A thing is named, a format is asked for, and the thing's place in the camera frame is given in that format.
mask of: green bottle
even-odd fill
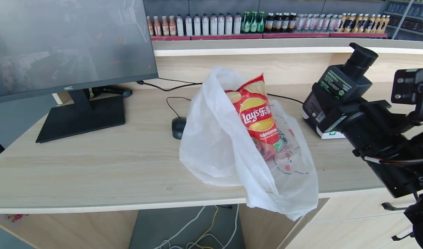
[[[256,20],[256,16],[257,16],[257,11],[253,11],[251,12],[251,27],[250,27],[250,32],[251,33],[256,33],[257,30],[257,20]]]
[[[264,32],[264,26],[265,26],[265,23],[264,23],[264,11],[261,11],[259,13],[259,19],[257,20],[257,31],[258,31],[258,33]]]
[[[243,33],[250,32],[250,20],[248,19],[249,14],[250,13],[248,11],[244,12],[244,22],[243,22],[243,28],[242,28]]]

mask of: lay's chip bag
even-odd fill
[[[226,90],[225,93],[265,160],[284,150],[284,142],[279,137],[270,111],[264,74],[243,84],[236,91]]]

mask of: floor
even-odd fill
[[[52,95],[0,103],[0,143],[5,148],[11,145],[55,105],[56,102]],[[162,240],[177,233],[188,221],[193,219],[201,208],[188,207],[139,211],[138,222],[135,225],[130,249],[152,249],[159,246]],[[215,211],[216,208],[214,206],[206,207],[199,218],[172,241],[172,245],[184,248],[188,242],[196,240],[211,226]],[[219,208],[216,214],[215,224],[210,232],[224,245],[227,244],[233,233],[235,216],[235,205],[233,205],[232,209]],[[213,249],[221,248],[210,237],[204,238],[200,245],[209,246]],[[235,237],[227,248],[245,249],[239,220]],[[33,248],[0,229],[0,249]]]

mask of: yellow wire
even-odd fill
[[[211,221],[211,227],[207,230],[207,231],[205,231],[205,233],[203,233],[201,236],[199,236],[199,239],[198,240],[200,240],[200,239],[202,239],[202,237],[204,237],[208,232],[210,232],[210,230],[213,228],[213,225],[215,225],[215,218],[216,218],[216,214],[218,213],[218,211],[219,211],[219,209],[218,209],[218,207],[215,205],[215,208],[216,208],[216,212],[215,212],[215,215],[213,216],[213,220]],[[198,244],[196,244],[199,248],[201,248],[201,249],[214,249],[214,248],[212,248],[212,247],[208,247],[208,246],[200,246],[200,245],[198,245]]]

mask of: counter top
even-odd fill
[[[171,135],[175,114],[168,96],[192,97],[198,88],[169,93],[136,90],[124,100],[126,124],[44,144],[36,137],[42,118],[0,155],[0,214],[80,213],[244,203],[242,187],[202,183],[179,161],[180,141]],[[311,85],[268,86],[271,93],[305,100]],[[368,100],[389,98],[391,84],[375,84]],[[320,197],[380,189],[368,165],[345,139],[321,140],[300,118],[301,105],[278,99],[297,118],[319,177]],[[189,101],[171,99],[187,114]],[[395,106],[409,112],[412,106]]]
[[[204,41],[153,41],[156,57],[198,55],[262,55],[350,53],[350,43],[378,54],[423,55],[423,41],[366,38],[272,38]]]

